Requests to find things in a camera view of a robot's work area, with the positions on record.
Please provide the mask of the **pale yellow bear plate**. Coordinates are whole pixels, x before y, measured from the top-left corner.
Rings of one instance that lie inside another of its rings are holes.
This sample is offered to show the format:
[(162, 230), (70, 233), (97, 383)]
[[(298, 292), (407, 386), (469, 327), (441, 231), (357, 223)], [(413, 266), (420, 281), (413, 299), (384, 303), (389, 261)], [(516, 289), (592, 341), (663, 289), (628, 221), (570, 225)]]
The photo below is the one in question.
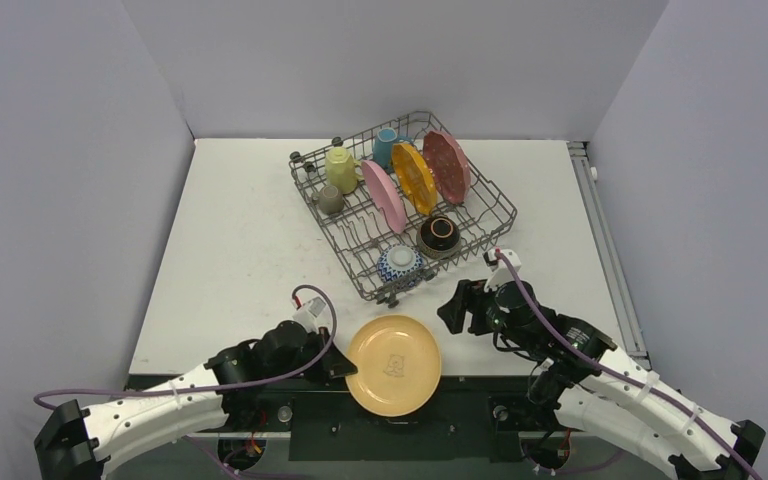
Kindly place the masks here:
[(378, 317), (354, 335), (346, 356), (357, 372), (346, 378), (353, 399), (381, 417), (419, 410), (436, 391), (442, 354), (432, 332), (399, 314)]

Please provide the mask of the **red patterned bowl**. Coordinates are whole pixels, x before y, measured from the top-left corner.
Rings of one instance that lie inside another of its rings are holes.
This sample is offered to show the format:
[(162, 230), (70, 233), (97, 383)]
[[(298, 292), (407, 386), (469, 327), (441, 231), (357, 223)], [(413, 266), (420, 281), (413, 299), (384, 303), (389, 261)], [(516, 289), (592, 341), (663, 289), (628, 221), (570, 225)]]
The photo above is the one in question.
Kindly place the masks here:
[(424, 265), (424, 258), (416, 248), (398, 244), (383, 251), (376, 271), (384, 283), (396, 282), (398, 288), (409, 290), (419, 283), (419, 272)]

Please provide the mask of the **black patterned bowl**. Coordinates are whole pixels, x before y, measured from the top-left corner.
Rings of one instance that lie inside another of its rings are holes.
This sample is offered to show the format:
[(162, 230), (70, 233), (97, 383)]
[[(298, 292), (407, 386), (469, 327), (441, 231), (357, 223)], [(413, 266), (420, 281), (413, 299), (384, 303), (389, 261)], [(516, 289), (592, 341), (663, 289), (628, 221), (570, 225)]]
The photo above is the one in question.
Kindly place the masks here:
[(444, 215), (427, 218), (419, 227), (415, 240), (418, 250), (431, 259), (450, 257), (461, 248), (459, 227)]

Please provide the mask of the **grey wire dish rack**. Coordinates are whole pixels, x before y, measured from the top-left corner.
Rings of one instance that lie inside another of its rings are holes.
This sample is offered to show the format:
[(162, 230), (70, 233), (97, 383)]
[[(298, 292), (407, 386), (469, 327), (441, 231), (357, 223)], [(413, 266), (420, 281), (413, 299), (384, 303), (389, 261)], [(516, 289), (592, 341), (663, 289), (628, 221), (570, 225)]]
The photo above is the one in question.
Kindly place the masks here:
[(442, 259), (425, 256), (419, 272), (410, 273), (404, 279), (383, 280), (377, 268), (381, 254), (398, 244), (413, 246), (426, 217), (418, 213), (407, 199), (403, 199), (406, 228), (402, 233), (393, 232), (383, 211), (375, 206), (364, 185), (345, 197), (345, 207), (339, 213), (327, 215), (321, 212), (316, 201), (320, 189), (326, 185), (326, 153), (333, 147), (342, 146), (357, 160), (371, 160), (374, 136), (385, 127), (409, 137), (417, 146), (422, 144), (424, 135), (433, 130), (449, 131), (431, 111), (414, 110), (358, 133), (333, 137), (316, 149), (296, 147), (290, 153), (288, 166), (299, 195), (325, 235), (354, 290), (366, 301), (394, 307), (398, 304), (398, 296), (412, 285), (429, 281), (468, 259), (482, 257), (512, 229), (518, 211), (495, 182), (488, 179), (472, 160), (468, 160), (471, 181), (465, 200), (452, 204), (439, 198), (431, 210), (433, 214), (448, 217), (459, 228), (460, 248)]

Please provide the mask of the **pink dotted plate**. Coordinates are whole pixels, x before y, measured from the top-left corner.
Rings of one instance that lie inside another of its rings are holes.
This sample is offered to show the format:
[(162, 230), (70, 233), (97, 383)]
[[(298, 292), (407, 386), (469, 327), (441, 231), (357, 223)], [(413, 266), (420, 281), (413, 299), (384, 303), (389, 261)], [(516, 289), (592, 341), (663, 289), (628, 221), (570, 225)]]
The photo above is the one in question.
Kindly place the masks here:
[(423, 137), (422, 155), (438, 192), (451, 204), (462, 204), (471, 185), (468, 157), (449, 133), (432, 130)]

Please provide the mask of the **small grey cup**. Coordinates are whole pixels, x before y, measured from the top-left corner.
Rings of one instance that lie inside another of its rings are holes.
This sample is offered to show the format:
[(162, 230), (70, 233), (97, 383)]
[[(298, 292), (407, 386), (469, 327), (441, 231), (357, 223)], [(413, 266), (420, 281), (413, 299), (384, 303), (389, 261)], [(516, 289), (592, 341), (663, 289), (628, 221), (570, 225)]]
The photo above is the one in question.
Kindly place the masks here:
[(324, 215), (335, 215), (345, 207), (343, 193), (334, 185), (326, 184), (314, 194), (314, 203)]

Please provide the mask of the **pale yellow mug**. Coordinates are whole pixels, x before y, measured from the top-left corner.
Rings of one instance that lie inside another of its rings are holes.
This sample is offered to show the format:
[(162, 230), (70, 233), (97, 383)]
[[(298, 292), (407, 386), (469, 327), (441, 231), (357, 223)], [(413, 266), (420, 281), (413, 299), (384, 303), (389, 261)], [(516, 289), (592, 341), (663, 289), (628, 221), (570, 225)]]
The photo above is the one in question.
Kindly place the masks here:
[(355, 191), (362, 180), (362, 175), (357, 171), (358, 166), (358, 161), (345, 147), (335, 146), (326, 152), (326, 179), (343, 195)]

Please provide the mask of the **blue floral mug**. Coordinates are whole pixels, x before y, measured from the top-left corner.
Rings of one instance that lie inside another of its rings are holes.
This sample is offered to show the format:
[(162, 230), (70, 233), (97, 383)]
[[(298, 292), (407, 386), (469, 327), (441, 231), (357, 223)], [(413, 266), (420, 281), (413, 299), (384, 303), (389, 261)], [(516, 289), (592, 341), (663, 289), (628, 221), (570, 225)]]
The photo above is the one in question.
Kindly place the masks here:
[(398, 143), (413, 144), (413, 141), (409, 137), (400, 135), (391, 127), (382, 128), (375, 135), (373, 161), (388, 174), (394, 172), (392, 166), (392, 148)]

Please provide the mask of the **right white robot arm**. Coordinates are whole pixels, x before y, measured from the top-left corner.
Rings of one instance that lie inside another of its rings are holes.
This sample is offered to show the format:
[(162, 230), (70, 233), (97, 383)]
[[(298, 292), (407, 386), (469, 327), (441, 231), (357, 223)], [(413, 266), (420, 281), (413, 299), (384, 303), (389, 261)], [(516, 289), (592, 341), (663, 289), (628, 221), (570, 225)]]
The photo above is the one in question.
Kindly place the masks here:
[(759, 478), (760, 425), (699, 406), (595, 326), (540, 304), (527, 282), (462, 280), (437, 314), (451, 333), (490, 335), (539, 368), (523, 402), (532, 424), (589, 432), (670, 479)]

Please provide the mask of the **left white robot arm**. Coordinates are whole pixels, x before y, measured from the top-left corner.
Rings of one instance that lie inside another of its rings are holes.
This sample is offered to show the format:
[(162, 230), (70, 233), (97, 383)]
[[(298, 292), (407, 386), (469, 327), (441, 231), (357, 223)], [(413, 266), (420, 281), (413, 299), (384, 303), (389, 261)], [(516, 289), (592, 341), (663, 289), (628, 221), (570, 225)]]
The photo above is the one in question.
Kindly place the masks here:
[(297, 375), (325, 382), (357, 371), (328, 328), (285, 320), (147, 390), (101, 404), (71, 400), (55, 407), (34, 440), (40, 472), (45, 479), (100, 479), (186, 435), (251, 427), (268, 384)]

